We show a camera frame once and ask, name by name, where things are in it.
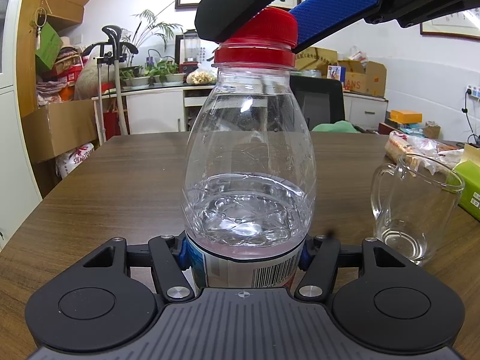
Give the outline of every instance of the bottle cap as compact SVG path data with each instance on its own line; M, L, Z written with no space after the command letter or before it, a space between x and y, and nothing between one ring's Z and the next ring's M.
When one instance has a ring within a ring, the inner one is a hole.
M297 21L289 12L267 7L249 20L215 51L215 63L292 68L297 45Z

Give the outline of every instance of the barcode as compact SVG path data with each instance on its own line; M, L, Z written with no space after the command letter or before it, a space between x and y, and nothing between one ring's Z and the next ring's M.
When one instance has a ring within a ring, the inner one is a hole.
M297 269L302 248L289 259L273 266L258 268L253 271L252 288L274 287L288 279Z

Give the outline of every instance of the brown table top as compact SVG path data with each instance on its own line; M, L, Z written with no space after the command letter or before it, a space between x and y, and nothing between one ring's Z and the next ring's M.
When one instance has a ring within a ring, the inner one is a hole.
M115 137L62 181L0 253L0 359L35 349L23 319L30 295L112 237L146 243L183 231L181 180L188 133ZM317 199L311 235L335 228L344 244L372 236L370 181L386 136L312 133ZM462 297L455 348L480 359L480 223L455 209L444 246L426 269Z

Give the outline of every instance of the plastic bottle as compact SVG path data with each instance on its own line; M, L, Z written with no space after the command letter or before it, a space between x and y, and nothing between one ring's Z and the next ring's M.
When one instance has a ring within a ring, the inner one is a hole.
M220 44L218 79L187 148L182 208L198 287L289 285L316 193L290 89L297 22L268 7Z

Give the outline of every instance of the green box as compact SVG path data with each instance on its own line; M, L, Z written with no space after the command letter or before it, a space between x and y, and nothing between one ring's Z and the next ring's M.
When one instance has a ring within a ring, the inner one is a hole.
M465 189L458 205L480 221L480 166L472 161L465 161L459 163L455 171L465 181Z
M35 51L37 71L51 71L62 48L62 40L50 24L45 23L40 32L40 48Z

